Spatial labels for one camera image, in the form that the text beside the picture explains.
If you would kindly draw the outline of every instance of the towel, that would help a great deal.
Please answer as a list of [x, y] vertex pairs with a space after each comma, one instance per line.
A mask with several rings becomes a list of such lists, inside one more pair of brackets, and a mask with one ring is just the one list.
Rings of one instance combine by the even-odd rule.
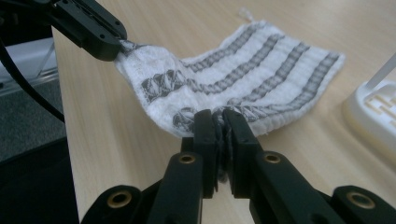
[[297, 120], [342, 67], [342, 53], [285, 35], [267, 21], [240, 26], [216, 49], [179, 59], [163, 47], [121, 40], [115, 65], [164, 130], [193, 136], [193, 115], [241, 113], [257, 136]]

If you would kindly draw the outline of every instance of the fabric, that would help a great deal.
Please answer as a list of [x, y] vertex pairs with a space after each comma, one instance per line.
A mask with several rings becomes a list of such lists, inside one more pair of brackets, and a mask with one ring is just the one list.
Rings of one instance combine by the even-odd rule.
[[341, 53], [309, 46], [266, 21], [242, 25], [217, 49], [179, 59], [169, 50], [121, 41], [115, 64], [148, 115], [176, 136], [192, 136], [193, 115], [240, 112], [255, 135], [300, 118], [342, 67]]

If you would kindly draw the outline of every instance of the wooden table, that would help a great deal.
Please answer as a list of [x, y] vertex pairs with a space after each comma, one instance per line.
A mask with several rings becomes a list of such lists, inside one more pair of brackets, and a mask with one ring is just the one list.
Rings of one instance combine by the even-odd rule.
[[[287, 35], [344, 52], [346, 63], [316, 106], [291, 125], [260, 136], [264, 149], [287, 156], [316, 188], [356, 185], [396, 206], [396, 166], [346, 125], [341, 104], [396, 51], [394, 0], [98, 1], [119, 18], [128, 39], [164, 46], [179, 58], [215, 48], [247, 21], [265, 19]], [[181, 140], [143, 111], [114, 63], [95, 60], [55, 32], [67, 137], [83, 218], [97, 196], [116, 185], [144, 189], [162, 178]], [[252, 223], [248, 200], [228, 185], [204, 200], [203, 223]]]

